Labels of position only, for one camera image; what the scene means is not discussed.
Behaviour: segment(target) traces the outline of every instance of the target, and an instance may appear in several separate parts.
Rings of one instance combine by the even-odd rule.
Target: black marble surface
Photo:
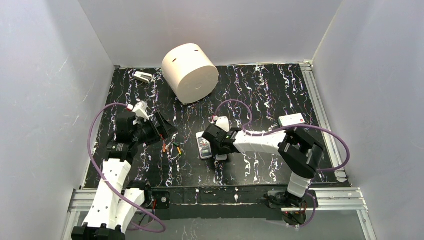
[[[163,143],[138,148],[127,180],[149,181],[154,187],[222,186],[288,184],[291,171],[280,156],[265,153],[231,154],[226,161],[201,160],[196,133],[210,124],[216,107],[224,100],[237,99],[252,106],[251,130],[269,131],[278,127],[278,117],[302,113],[308,124],[318,125],[313,105],[298,64],[218,66],[219,82],[215,90],[199,102],[182,105],[160,68],[117,69],[114,72],[107,103],[148,104],[148,113],[159,110],[178,129],[165,140],[169,151],[162,152]],[[154,80],[141,83],[132,75],[136,71],[150,73]],[[94,146],[95,160],[101,164],[108,139],[114,132],[115,116],[123,107],[113,107],[103,115]],[[248,121],[248,111],[240,104],[229,103],[220,111],[228,116],[231,126]],[[320,132],[310,133],[324,143]],[[171,144],[180,143],[183,155]],[[323,156],[320,168],[330,168],[330,157]],[[85,188],[96,188],[100,177],[89,167]],[[334,183],[334,173],[318,172],[316,183]]]

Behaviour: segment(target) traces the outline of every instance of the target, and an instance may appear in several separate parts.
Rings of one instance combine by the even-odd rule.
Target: white box
[[[302,116],[302,113],[296,113],[287,116],[280,116],[278,118],[278,123],[280,127],[285,127],[295,124],[304,124],[305,120],[304,116]]]

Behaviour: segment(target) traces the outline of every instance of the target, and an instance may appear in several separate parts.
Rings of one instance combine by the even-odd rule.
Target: white cylinder
[[[197,102],[218,84],[219,73],[202,49],[192,43],[171,50],[162,61],[162,73],[183,104]]]

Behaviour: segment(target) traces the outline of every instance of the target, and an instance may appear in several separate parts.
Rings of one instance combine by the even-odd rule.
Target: small clip
[[[148,74],[142,71],[136,71],[134,75],[132,75],[132,77],[146,84],[149,84],[150,81],[153,79],[152,74]]]

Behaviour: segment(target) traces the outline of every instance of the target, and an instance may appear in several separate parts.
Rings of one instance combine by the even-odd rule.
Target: small electronic component
[[[199,148],[200,159],[209,159],[212,157],[211,143],[202,137],[203,132],[196,133],[197,145]]]
[[[181,147],[180,146],[177,146],[176,149],[178,150],[178,154],[180,156],[183,155],[183,152],[181,152]]]

